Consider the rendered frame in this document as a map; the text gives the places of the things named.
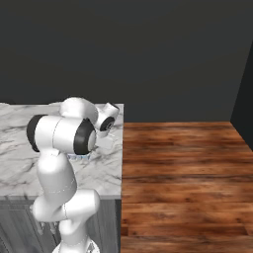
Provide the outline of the blue white ice cube tray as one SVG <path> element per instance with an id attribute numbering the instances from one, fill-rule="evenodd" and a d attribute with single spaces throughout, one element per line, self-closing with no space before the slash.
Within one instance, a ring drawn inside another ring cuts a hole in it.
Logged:
<path id="1" fill-rule="evenodd" d="M 90 159 L 90 154 L 87 155 L 67 154 L 67 157 L 71 161 L 88 161 Z"/>

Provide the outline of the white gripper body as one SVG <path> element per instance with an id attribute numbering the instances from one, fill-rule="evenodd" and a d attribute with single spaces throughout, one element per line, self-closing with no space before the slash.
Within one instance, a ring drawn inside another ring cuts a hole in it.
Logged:
<path id="1" fill-rule="evenodd" d="M 104 150 L 112 150 L 115 145 L 116 138 L 113 134 L 108 133 L 105 136 L 97 136 L 96 146 Z"/>

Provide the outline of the grey counter cabinet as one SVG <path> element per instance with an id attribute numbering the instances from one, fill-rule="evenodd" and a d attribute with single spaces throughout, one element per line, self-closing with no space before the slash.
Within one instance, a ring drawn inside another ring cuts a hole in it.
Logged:
<path id="1" fill-rule="evenodd" d="M 0 253 L 51 253 L 60 242 L 56 228 L 46 223 L 42 233 L 30 212 L 33 200 L 0 198 Z M 90 237 L 101 253 L 121 253 L 121 201 L 101 200 L 99 211 L 87 221 Z"/>

